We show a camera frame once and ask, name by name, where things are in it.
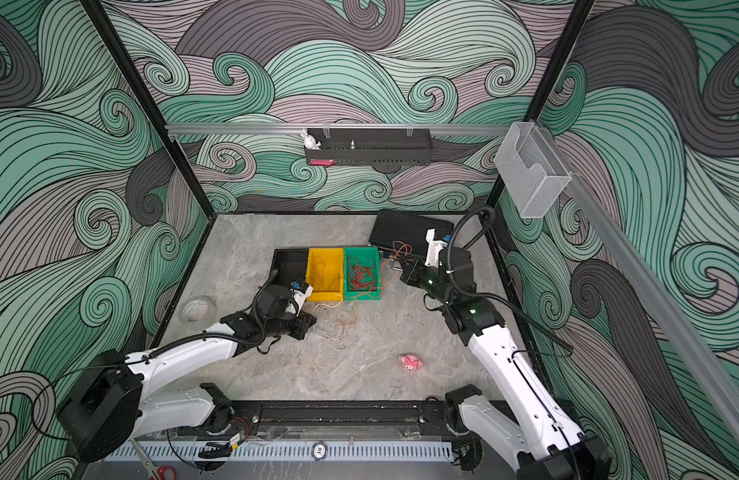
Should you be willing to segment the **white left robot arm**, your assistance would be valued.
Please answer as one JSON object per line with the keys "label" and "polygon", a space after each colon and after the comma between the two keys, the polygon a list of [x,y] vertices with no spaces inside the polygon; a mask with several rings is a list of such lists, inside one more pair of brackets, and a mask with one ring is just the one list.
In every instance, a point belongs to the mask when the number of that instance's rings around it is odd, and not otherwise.
{"label": "white left robot arm", "polygon": [[210,364],[260,349],[284,335],[305,338],[316,318],[303,310],[314,288],[268,285],[249,308],[223,317],[200,333],[156,349],[98,355],[61,402],[57,418],[81,462],[107,457],[126,442],[178,427],[222,433],[231,402],[213,383],[179,393],[162,387]]}

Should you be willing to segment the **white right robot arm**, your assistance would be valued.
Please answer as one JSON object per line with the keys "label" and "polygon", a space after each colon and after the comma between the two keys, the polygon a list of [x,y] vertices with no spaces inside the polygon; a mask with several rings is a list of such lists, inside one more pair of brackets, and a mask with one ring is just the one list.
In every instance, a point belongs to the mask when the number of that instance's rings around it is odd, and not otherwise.
{"label": "white right robot arm", "polygon": [[495,308],[499,296],[477,291],[469,251],[447,246],[427,261],[404,257],[399,265],[403,283],[439,301],[447,328],[481,362],[511,410],[497,410],[467,385],[445,398],[453,431],[481,437],[519,479],[607,478],[613,461],[607,443],[585,433],[539,380]]}

